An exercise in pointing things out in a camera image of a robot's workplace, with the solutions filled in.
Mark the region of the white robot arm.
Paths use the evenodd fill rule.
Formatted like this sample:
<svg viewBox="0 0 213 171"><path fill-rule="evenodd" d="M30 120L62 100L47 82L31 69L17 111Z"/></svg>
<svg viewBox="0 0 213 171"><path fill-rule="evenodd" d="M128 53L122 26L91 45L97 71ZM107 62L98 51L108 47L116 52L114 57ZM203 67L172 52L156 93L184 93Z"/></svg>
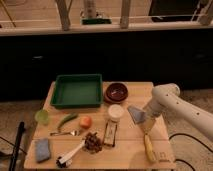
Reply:
<svg viewBox="0 0 213 171"><path fill-rule="evenodd" d="M164 108L174 111L213 142L213 114L180 98L180 88L174 84L157 85L152 88L152 98L143 108L144 121L139 127L149 133Z"/></svg>

